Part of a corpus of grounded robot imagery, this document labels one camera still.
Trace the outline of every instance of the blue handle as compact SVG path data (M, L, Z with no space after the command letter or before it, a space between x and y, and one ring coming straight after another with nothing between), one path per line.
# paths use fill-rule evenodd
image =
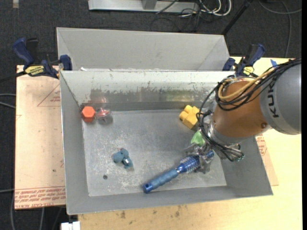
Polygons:
M16 55L26 61L26 65L29 66L33 64L34 59L30 55L29 51L26 48L25 45L25 38L19 38L14 44L13 44L13 50L16 53Z
M150 182L146 183L143 185L143 191L145 193L149 193L150 191L158 188L159 186L164 185L165 183L173 180L178 176L177 170L176 169L171 169L164 174L154 178Z

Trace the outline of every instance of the orange object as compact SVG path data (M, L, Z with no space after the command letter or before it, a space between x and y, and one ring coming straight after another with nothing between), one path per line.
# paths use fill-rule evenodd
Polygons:
M95 118L95 110L92 106L85 106L82 109L82 118L86 123L91 123Z

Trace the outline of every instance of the blue clamp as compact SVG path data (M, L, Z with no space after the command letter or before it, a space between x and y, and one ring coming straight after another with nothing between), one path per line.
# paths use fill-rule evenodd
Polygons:
M30 40L34 48L32 47L32 51L36 50L38 41L37 40ZM59 78L59 71L55 70L52 67L51 62L47 60L42 60L41 64L34 64L35 59L32 57L32 54L27 48L26 39L24 37L19 38L13 44L13 50L16 55L25 61L24 64L24 73L28 74L31 77L38 77L38 76L47 76L52 78ZM71 59L68 55L60 56L60 59L56 61L57 63L63 64L63 70L72 70L72 63Z
M233 58L229 58L226 63L224 64L223 70L222 71L230 71L232 67L235 65L236 60Z
M247 76L247 74L244 73L244 68L253 67L255 62L259 60L264 55L264 53L265 49L262 44L251 44L249 45L248 52L244 57L241 58L238 64L235 63L233 58L229 58L224 64L222 71L230 71L234 66L236 76Z

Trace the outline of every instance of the cable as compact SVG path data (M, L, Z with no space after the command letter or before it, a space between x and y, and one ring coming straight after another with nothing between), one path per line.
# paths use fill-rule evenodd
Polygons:
M160 10L159 12L157 12L156 14L162 13L165 10L167 10L169 7L171 7L175 2L177 2L178 0L174 0L172 1L169 5L167 5L164 9Z
M4 106L7 106L7 107L10 107L10 108L16 109L16 107L15 107L15 106L10 105L10 104L6 104L6 103L4 103L4 102L0 102L0 105L4 105Z
M223 96L223 90L224 88L231 83L232 79L224 79L221 83L218 84L218 87L216 88L216 95L215 100L219 107L225 111L231 111L234 109L237 109L241 107L242 105L249 103L253 101L260 93L256 95L256 97L253 97L253 99L250 100L253 93L259 88L261 88L264 84L266 84L268 81L277 80L286 70L289 68L296 66L301 63L301 59L296 60L289 60L288 62L285 62L283 64L279 64L273 68L269 68L264 73L262 73L259 77L255 78L254 80L250 81L248 84L243 86L238 91L228 95ZM223 105L232 105L231 108L224 108Z
M54 229L55 229L55 227L56 227L56 225L57 225L57 223L58 223L59 215L60 215L62 209L63 209L63 208L60 207L60 209L59 209L59 211L58 211L58 213L57 213L56 219L55 219L55 221L54 221L54 223L53 223L53 226L52 226L52 229L51 229L51 230L54 230Z
M298 13L298 12L301 12L302 11L302 9L299 9L299 10L296 10L296 11L291 11L291 12L278 12L278 11L274 11L274 10L270 10L270 9L268 9L267 7L265 7L261 2L260 2L260 0L258 0L258 2L259 2L259 4L264 8L264 9L266 9L267 11L270 11L270 12L272 12L272 13L277 13L277 14L292 14L292 13Z
M201 133L203 134L205 140L212 145L214 150L219 150L222 154L225 155L225 157L230 160L231 162L235 161L235 159L232 159L230 157L230 155L235 156L237 160L241 160L244 157L244 153L238 149L233 149L233 148L229 148L226 146L223 146L217 142L215 142L214 140L212 140L208 134L207 131L204 128L204 124L203 121L205 119L205 117L209 114L211 114L211 111L207 111L206 113L202 113L202 109L205 105L205 103L208 101L208 99L210 98L210 96L216 91L216 89L218 88L218 85L215 86L211 92L207 95L207 97L205 98L205 100L202 102L201 106L200 106L200 112L196 114L197 120L200 124L200 129L201 129Z
M15 223L14 223L14 215L13 215L14 200L15 200L15 193L13 193L12 202L11 202L11 211L10 211L12 230L16 230Z
M284 2L282 2L283 6L286 8L287 12L288 12L288 17L289 17L289 35L288 35L288 42L287 42L287 48L286 48L286 52L284 54L284 57L287 58L288 55L288 51L289 51L289 46L290 46L290 38L291 38L291 29L292 29L292 20L291 20L291 15L289 13L289 10L286 6L286 4Z
M4 94L0 94L0 96L16 96L16 94L4 93ZM7 107L10 107L10 108L16 109L16 107L15 107L15 106L10 105L10 104L6 104L6 103L4 103L4 102L0 102L0 105L4 105L4 106L7 106Z
M0 190L0 194L3 194L3 193L9 193L9 192L14 192L15 189L4 189L4 190Z
M0 94L0 96L16 96L16 94L5 93L5 94Z
M202 104L200 106L200 112L196 114L197 120L200 124L201 133L203 134L204 139L209 144L212 145L212 148L214 150L219 151L222 154L224 154L226 156L226 158L228 158L230 161L241 160L244 157L244 153L240 150L240 146L239 146L239 149L223 146L223 145L217 143L216 141L214 141L211 137L209 137L208 131L204 127L204 119L205 119L206 116L208 116L212 112L211 111L207 111L206 113L201 112L205 103L209 100L209 98L213 94L213 92L215 92L215 100L216 100L217 104L219 105L219 107L221 109L226 110L226 111L237 109L238 107L244 105L245 103L248 103L248 102L254 100L263 91L263 89L267 88L269 86L268 84L265 86L265 88L263 88L261 90L260 93L257 94L256 97L254 97L251 100L252 94L257 89L261 88L265 83L267 83L268 81L277 80L286 70L288 70L289 68L296 66L300 63L301 63L301 59L289 60L288 62L285 62L283 64L279 64L279 65L272 67L272 68L269 68L264 73L262 73L259 77L253 79L251 81L252 84L246 84L240 90L236 91L235 95L231 94L231 95L228 95L228 96L221 96L222 99L220 99L219 95L222 95L224 87L226 87L229 83L233 83L234 78L231 78L231 79L226 78L226 79L222 80L222 82L218 83L214 87L214 89L207 95L205 100L202 102ZM232 98L232 97L234 97L234 98L230 101L227 101L225 99L223 100L223 98ZM222 105L230 105L230 104L233 105L234 107L232 107L232 108L223 108L222 107Z
M226 12L223 12L223 13L218 13L220 10L221 10L221 7L222 7L222 2L221 0L218 0L219 2L219 7L218 8L215 8L213 10L209 10L207 8L207 6L204 5L204 1L205 0L198 0L200 2L199 6L200 6L200 11L204 12L204 13L208 13L208 14L213 14L215 16L226 16L230 13L231 11L231 7L232 7L232 3L231 3L231 0L227 0L228 2L228 10Z
M39 230L43 229L43 221L44 221L45 207L42 209L42 216L40 218Z

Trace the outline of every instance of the green object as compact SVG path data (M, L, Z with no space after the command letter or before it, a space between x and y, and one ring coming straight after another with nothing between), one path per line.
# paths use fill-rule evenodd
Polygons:
M195 144L197 144L197 145L200 146L200 147L202 147L203 145L205 145L205 140L203 139L202 134L201 134L200 131L197 131L197 132L194 134L194 136L193 136L193 138L192 138L192 140L191 140L191 144L192 144L192 143L195 143Z

